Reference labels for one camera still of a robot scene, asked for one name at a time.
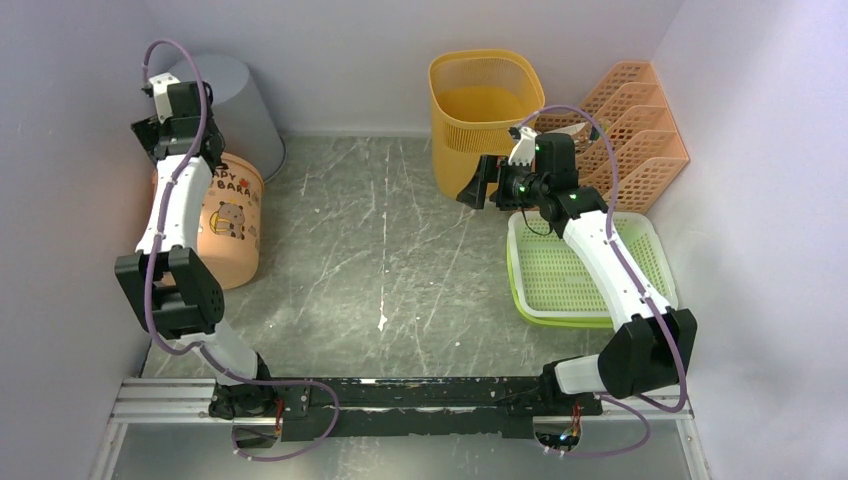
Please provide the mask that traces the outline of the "large grey plastic bucket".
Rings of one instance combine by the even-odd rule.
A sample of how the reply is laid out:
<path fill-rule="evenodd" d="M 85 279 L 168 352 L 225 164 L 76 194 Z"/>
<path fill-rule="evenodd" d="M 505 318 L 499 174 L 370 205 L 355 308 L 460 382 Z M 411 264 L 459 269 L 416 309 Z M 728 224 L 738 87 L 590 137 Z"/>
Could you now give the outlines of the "large grey plastic bucket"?
<path fill-rule="evenodd" d="M 205 53 L 193 60 L 211 86 L 209 117 L 223 134 L 225 151 L 246 160 L 270 181 L 285 162 L 286 147 L 251 70 L 223 54 Z"/>

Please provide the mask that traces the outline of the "orange plastic bucket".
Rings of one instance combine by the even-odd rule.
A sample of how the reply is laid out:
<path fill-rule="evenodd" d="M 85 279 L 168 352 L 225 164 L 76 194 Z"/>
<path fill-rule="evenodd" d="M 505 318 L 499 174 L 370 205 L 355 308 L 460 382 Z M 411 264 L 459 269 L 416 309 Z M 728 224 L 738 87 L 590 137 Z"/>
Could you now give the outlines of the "orange plastic bucket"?
<path fill-rule="evenodd" d="M 259 172 L 240 157 L 224 153 L 215 170 L 192 158 L 171 191 L 160 249 L 187 241 L 222 289 L 246 284 L 259 264 L 263 190 Z"/>

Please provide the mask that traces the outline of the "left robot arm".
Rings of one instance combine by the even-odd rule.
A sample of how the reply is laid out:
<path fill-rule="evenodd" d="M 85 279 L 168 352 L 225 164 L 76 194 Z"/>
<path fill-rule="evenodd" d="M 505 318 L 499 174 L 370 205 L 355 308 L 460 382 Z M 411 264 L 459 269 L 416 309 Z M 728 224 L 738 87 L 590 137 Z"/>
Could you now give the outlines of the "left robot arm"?
<path fill-rule="evenodd" d="M 171 356 L 198 354 L 214 371 L 213 417 L 261 416 L 278 403 L 261 356 L 224 319 L 223 290 L 197 252 L 204 198 L 224 151 L 208 83 L 166 73 L 144 92 L 155 114 L 131 127 L 155 166 L 153 205 L 133 253 L 114 271 L 141 327 Z"/>

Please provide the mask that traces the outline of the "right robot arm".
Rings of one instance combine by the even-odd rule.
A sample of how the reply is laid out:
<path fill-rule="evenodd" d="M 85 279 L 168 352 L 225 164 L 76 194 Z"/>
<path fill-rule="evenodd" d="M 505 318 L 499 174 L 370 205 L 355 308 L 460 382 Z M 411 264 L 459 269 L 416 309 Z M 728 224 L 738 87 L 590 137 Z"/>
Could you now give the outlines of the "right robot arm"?
<path fill-rule="evenodd" d="M 688 396 L 687 370 L 697 332 L 688 309 L 677 309 L 642 273 L 613 225 L 613 208 L 579 181 L 574 140 L 565 133 L 518 130 L 507 156 L 483 154 L 457 201 L 502 211 L 535 208 L 588 270 L 614 335 L 600 354 L 554 363 L 539 391 L 542 406 L 562 414 L 578 394 L 639 397 L 673 385 Z"/>

